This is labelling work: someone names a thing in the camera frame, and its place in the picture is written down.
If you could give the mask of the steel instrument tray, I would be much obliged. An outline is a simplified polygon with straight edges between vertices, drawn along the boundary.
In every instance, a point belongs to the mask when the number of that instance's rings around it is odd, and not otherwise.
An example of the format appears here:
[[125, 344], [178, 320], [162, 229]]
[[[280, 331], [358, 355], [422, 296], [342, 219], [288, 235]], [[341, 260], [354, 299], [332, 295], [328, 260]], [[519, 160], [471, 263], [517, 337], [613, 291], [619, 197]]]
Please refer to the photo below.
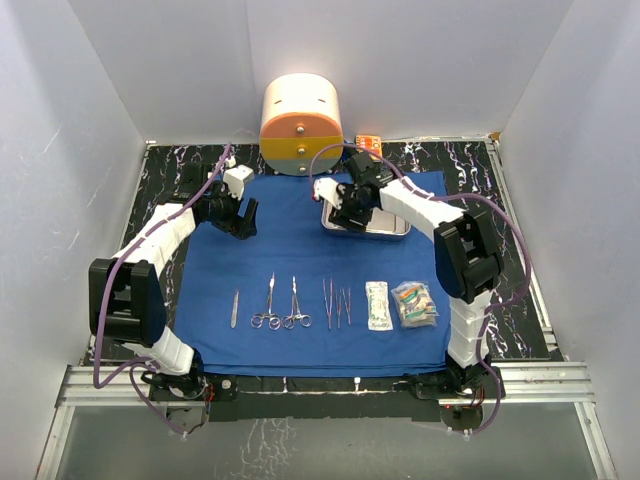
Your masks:
[[333, 206], [324, 200], [321, 225], [326, 233], [332, 235], [380, 241], [401, 241], [411, 230], [411, 225], [407, 221], [391, 213], [374, 208], [371, 220], [364, 231], [350, 231], [330, 220], [332, 212]]

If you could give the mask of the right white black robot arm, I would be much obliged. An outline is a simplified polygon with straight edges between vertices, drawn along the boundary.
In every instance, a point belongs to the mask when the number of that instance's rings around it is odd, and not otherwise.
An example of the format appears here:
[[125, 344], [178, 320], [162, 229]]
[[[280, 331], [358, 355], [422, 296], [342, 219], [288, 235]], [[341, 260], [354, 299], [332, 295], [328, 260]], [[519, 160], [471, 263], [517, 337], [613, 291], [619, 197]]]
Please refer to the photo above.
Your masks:
[[471, 395], [490, 365], [488, 308], [504, 267], [490, 215], [442, 201], [366, 152], [351, 154], [344, 166], [351, 180], [315, 180], [313, 199], [330, 204], [330, 221], [348, 231], [364, 231], [373, 210], [379, 209], [408, 222], [432, 242], [436, 277], [450, 305], [446, 385], [457, 396]]

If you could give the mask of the long serrated steel forceps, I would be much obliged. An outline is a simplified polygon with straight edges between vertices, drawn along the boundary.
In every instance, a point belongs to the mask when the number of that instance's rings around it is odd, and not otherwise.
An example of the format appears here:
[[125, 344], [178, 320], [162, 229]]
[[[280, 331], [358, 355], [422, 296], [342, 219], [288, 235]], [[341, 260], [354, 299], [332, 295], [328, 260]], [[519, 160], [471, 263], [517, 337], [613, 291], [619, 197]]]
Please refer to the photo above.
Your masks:
[[327, 325], [328, 330], [332, 330], [332, 319], [333, 319], [333, 280], [323, 279], [323, 297], [325, 310], [327, 315]]

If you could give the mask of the green clear supply packet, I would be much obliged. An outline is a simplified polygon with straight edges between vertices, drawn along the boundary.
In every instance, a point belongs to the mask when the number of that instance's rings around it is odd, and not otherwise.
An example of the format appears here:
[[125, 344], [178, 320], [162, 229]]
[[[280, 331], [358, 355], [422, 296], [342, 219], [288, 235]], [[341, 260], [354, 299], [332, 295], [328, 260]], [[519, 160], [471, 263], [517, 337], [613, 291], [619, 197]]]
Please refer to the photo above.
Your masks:
[[425, 289], [420, 285], [392, 291], [403, 327], [412, 327], [425, 318], [428, 306], [428, 298], [425, 293]]

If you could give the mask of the steel tweezers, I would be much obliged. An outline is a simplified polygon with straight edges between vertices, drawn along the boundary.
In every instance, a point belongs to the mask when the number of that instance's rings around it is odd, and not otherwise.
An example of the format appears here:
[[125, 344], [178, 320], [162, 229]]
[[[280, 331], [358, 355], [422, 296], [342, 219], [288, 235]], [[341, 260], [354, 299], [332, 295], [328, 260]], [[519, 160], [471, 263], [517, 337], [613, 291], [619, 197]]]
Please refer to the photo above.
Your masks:
[[336, 303], [336, 323], [337, 323], [337, 329], [340, 330], [341, 329], [341, 318], [342, 318], [342, 291], [341, 289], [337, 289], [335, 292], [335, 303]]
[[344, 308], [347, 316], [347, 324], [351, 325], [351, 291], [349, 288], [342, 290]]

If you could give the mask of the long white green pouch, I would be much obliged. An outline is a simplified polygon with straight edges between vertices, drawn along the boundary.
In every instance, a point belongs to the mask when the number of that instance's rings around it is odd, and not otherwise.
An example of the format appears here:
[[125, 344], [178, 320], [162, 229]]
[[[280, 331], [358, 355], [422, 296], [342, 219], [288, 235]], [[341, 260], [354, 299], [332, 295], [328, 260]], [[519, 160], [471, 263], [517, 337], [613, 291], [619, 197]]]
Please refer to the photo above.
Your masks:
[[368, 281], [365, 284], [368, 310], [368, 329], [386, 332], [393, 329], [389, 306], [388, 284], [383, 281]]

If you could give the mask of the steel forceps ring handles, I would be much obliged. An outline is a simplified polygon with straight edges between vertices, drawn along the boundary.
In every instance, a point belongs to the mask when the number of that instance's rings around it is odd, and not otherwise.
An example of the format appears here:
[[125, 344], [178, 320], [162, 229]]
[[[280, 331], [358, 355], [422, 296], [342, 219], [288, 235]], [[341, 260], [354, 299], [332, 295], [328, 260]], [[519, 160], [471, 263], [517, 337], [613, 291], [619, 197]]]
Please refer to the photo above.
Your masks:
[[281, 320], [281, 326], [287, 330], [293, 329], [297, 324], [303, 328], [309, 328], [312, 325], [312, 318], [308, 314], [301, 312], [296, 277], [292, 277], [292, 298], [291, 298], [291, 312]]

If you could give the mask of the blue surgical cloth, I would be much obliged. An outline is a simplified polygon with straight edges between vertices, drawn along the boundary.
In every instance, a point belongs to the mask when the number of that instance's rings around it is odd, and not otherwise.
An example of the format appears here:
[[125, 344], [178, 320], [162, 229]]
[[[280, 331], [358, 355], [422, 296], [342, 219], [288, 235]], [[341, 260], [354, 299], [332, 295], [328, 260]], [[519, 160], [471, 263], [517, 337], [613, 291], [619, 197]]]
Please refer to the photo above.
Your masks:
[[[177, 304], [175, 334], [195, 348], [208, 373], [246, 376], [387, 377], [440, 370], [450, 338], [449, 300], [435, 272], [432, 242], [418, 230], [401, 241], [328, 234], [322, 207], [302, 178], [260, 176], [248, 187], [259, 202], [257, 235], [238, 240], [209, 224], [190, 236]], [[312, 325], [271, 330], [250, 320], [266, 309], [275, 274], [273, 311], [291, 312], [296, 277], [301, 312]], [[328, 330], [322, 280], [333, 280], [332, 330]], [[365, 284], [426, 283], [437, 311], [431, 327], [368, 329]], [[337, 329], [335, 292], [351, 291], [351, 325], [342, 300]], [[230, 326], [239, 289], [238, 318]]]

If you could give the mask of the remaining ring-handled clamp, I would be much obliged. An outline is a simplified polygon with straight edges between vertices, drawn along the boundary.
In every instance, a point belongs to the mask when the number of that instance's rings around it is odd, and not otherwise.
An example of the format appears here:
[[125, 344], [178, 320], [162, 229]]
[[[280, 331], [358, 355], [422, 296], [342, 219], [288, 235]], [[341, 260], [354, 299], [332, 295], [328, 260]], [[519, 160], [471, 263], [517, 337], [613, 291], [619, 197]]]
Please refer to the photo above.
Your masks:
[[275, 274], [272, 274], [269, 281], [269, 290], [267, 296], [267, 322], [271, 330], [278, 330], [281, 328], [281, 319], [273, 311], [273, 295], [275, 288]]

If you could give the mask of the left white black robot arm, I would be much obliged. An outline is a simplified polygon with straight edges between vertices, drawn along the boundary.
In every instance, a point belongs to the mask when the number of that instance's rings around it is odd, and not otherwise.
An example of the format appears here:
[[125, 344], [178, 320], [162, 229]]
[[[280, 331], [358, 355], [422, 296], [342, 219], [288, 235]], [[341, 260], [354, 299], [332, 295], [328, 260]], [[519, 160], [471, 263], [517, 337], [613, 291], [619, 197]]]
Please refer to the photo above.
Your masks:
[[201, 356], [169, 327], [160, 277], [202, 223], [239, 240], [256, 235], [258, 202], [243, 198], [253, 177], [250, 167], [233, 159], [186, 165], [179, 183], [162, 193], [150, 220], [127, 246], [91, 263], [89, 326], [96, 363], [104, 339], [111, 339], [134, 353], [134, 364], [148, 367], [145, 383], [186, 399], [204, 392]]

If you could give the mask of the white blue supply packet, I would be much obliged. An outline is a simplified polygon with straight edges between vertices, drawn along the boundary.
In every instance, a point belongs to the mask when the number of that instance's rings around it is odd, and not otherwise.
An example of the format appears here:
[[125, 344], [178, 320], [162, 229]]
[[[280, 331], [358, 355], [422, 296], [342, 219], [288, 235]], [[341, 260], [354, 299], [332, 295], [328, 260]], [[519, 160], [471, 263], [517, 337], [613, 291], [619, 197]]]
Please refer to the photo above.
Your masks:
[[399, 317], [405, 323], [431, 321], [439, 315], [426, 283], [405, 281], [391, 293]]

